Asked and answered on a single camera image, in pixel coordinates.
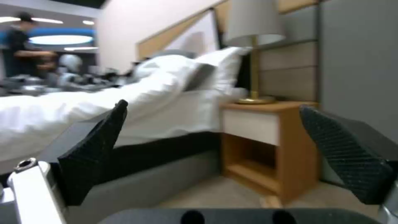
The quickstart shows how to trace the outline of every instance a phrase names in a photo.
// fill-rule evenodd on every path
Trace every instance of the hole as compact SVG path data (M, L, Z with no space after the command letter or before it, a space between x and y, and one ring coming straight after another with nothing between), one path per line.
M279 210L272 215L274 224L297 224L295 218L287 211Z
M32 163L32 161L30 161L30 160L25 160L25 161L23 161L23 162L21 162L21 163L19 164L19 167L20 167L20 168L23 168L23 167L29 166L29 164L31 164L31 163Z
M205 224L205 218L198 211L187 211L181 218L181 224Z

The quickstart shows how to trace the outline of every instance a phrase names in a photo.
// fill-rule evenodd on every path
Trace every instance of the person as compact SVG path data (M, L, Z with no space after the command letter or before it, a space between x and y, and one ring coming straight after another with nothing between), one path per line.
M18 15L20 21L6 34L6 41L12 54L13 76L25 74L40 77L39 69L42 67L38 64L40 57L53 57L54 52L37 51L30 46L28 32L36 26L36 22L32 20L29 13L21 12Z

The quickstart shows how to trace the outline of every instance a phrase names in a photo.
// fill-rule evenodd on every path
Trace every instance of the white drawer front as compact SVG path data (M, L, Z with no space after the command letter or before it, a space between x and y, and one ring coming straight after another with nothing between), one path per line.
M271 145L279 143L279 119L274 113L223 110L224 132Z

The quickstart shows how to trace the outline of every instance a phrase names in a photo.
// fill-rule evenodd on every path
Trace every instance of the wooden nightstand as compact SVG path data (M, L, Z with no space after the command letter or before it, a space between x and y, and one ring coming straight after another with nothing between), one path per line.
M314 102L222 106L225 176L283 204L318 182L318 152L303 128L299 106Z

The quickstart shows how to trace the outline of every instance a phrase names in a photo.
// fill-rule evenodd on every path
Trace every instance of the lampshade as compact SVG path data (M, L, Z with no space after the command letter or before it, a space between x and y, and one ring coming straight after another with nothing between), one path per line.
M275 0L230 0L224 42L229 46L251 47L254 35L258 45L285 38Z

